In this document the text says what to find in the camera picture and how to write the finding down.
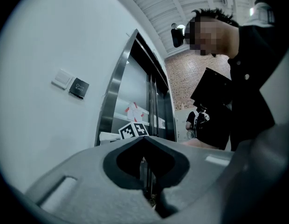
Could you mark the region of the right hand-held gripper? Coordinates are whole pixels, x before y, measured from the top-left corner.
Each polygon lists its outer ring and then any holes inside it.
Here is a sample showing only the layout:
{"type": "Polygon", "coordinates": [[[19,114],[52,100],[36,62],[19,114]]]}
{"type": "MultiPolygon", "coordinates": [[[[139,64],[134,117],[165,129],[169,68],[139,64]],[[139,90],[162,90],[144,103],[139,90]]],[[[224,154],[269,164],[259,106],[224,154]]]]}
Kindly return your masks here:
{"type": "Polygon", "coordinates": [[[118,133],[101,132],[99,134],[100,145],[108,144],[118,140],[134,137],[148,136],[148,132],[143,123],[130,122],[121,127],[118,133]]]}

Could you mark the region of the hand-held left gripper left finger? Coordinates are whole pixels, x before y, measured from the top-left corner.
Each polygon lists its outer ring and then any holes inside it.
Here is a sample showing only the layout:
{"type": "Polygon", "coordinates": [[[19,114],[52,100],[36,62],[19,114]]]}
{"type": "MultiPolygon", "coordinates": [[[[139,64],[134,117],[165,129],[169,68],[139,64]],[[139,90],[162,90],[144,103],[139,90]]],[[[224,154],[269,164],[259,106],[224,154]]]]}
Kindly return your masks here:
{"type": "Polygon", "coordinates": [[[162,139],[145,136],[80,151],[40,177],[25,193],[25,207],[44,224],[154,224],[161,220],[142,182],[124,172],[117,156],[162,139]]]}

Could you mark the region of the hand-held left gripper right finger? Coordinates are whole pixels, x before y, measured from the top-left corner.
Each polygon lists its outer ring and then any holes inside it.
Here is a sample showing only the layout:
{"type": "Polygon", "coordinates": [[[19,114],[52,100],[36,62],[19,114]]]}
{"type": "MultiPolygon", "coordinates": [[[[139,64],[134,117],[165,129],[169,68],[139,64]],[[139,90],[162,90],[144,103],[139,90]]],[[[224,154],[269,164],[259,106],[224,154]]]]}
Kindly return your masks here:
{"type": "Polygon", "coordinates": [[[145,137],[145,156],[156,177],[157,206],[149,219],[222,219],[233,154],[145,137]]]}

